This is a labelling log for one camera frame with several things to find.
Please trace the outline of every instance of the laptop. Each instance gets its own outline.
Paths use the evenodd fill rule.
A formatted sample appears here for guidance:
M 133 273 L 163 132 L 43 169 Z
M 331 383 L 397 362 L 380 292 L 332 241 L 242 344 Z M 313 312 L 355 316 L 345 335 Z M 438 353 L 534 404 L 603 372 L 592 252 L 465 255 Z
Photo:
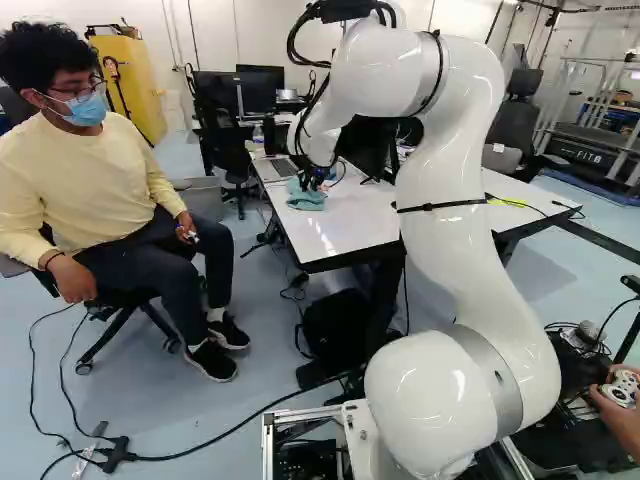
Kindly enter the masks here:
M 295 176 L 299 170 L 288 155 L 261 156 L 253 160 L 253 166 L 263 183 L 288 180 Z

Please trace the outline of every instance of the office chair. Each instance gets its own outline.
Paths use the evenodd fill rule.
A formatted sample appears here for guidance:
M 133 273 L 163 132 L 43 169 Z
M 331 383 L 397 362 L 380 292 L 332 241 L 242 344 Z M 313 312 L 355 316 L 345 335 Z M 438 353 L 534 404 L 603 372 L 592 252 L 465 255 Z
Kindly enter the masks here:
M 491 124 L 482 163 L 485 167 L 530 182 L 540 171 L 544 159 L 533 149 L 533 133 L 540 109 L 531 103 L 538 90 L 542 70 L 516 68 L 507 85 L 508 98 L 502 102 Z M 505 146 L 495 152 L 493 144 Z
M 12 127 L 22 123 L 37 112 L 36 109 L 31 108 L 28 102 L 9 87 L 0 87 L 0 105 L 9 116 Z M 40 229 L 40 234 L 54 245 L 53 231 L 49 225 L 44 224 Z M 187 258 L 191 260 L 193 255 L 189 254 Z M 27 265 L 11 259 L 7 255 L 0 254 L 0 275 L 3 277 L 15 277 L 29 271 L 35 275 L 52 297 L 60 297 L 55 279 L 50 272 L 29 268 Z M 90 315 L 89 319 L 99 319 L 106 322 L 113 314 L 116 314 L 116 316 L 98 341 L 78 359 L 75 367 L 76 373 L 78 375 L 88 375 L 91 372 L 95 355 L 109 343 L 138 308 L 146 313 L 151 321 L 166 335 L 167 339 L 163 348 L 170 353 L 177 353 L 180 350 L 178 335 L 149 303 L 150 300 L 158 296 L 159 293 L 150 288 L 139 288 L 130 292 L 99 288 L 98 298 L 91 302 L 85 302 Z
M 238 218 L 245 219 L 245 199 L 254 187 L 247 186 L 250 178 L 251 155 L 244 142 L 250 139 L 250 132 L 241 128 L 236 119 L 237 105 L 234 99 L 224 95 L 212 95 L 212 87 L 206 88 L 199 82 L 199 74 L 192 71 L 188 78 L 193 95 L 196 117 L 200 122 L 200 151 L 205 173 L 211 175 L 213 167 L 225 170 L 225 181 L 235 188 L 223 188 L 222 199 L 237 200 Z

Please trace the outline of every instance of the blue surgical mask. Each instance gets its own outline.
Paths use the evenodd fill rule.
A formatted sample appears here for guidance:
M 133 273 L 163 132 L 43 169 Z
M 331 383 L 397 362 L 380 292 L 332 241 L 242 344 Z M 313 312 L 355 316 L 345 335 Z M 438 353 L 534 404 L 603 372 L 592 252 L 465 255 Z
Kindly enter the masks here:
M 71 115 L 61 115 L 55 110 L 50 110 L 60 115 L 67 122 L 73 125 L 77 125 L 78 127 L 93 127 L 95 125 L 100 125 L 100 123 L 102 123 L 104 118 L 107 116 L 107 106 L 104 103 L 102 95 L 99 92 L 93 92 L 89 98 L 83 100 L 82 102 L 78 101 L 77 98 L 72 98 L 71 100 L 67 100 L 65 102 L 63 102 L 62 100 L 58 100 L 57 98 L 55 98 L 54 100 L 64 103 L 67 107 L 69 107 L 69 110 L 71 110 Z

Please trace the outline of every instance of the chair wheel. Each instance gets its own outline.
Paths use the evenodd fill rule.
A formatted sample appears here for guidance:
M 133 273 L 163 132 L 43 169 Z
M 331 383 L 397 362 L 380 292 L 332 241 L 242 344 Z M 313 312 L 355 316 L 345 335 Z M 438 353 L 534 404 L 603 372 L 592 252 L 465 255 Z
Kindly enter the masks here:
M 77 375 L 89 375 L 93 370 L 93 360 L 89 360 L 86 363 L 78 362 L 76 363 L 76 374 Z
M 180 351 L 181 343 L 177 338 L 167 338 L 162 344 L 162 349 L 165 352 L 169 352 L 172 355 L 175 355 Z

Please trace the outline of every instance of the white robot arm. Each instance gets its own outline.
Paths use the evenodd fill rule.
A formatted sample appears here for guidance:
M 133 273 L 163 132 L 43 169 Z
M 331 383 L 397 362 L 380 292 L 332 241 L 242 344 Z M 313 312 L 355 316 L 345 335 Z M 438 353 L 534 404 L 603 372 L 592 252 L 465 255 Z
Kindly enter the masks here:
M 553 347 L 496 253 L 483 205 L 482 147 L 503 95 L 485 45 L 364 18 L 342 39 L 297 142 L 327 166 L 354 114 L 424 125 L 396 180 L 401 234 L 420 271 L 453 295 L 457 321 L 383 347 L 365 375 L 386 448 L 418 478 L 457 475 L 475 451 L 547 415 L 560 393 Z

